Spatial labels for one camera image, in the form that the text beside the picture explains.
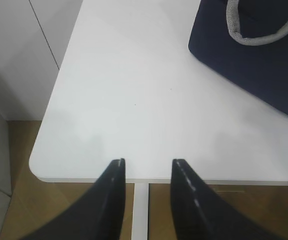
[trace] white table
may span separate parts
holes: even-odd
[[[288,117],[190,54],[198,5],[84,0],[30,157],[46,182],[93,182],[125,158],[136,240],[174,158],[209,183],[288,185]]]

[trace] gray rope handle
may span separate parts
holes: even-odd
[[[240,33],[240,21],[238,13],[239,0],[228,0],[226,19],[229,35],[238,43],[248,46],[260,46],[271,44],[282,39],[288,34],[288,22],[283,25],[276,33],[268,36],[260,36],[255,38],[243,37]]]

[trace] dark blue tote bag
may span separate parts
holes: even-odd
[[[288,0],[201,0],[188,47],[288,115]]]

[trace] table leg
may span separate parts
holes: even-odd
[[[149,184],[135,183],[131,240],[148,239]]]

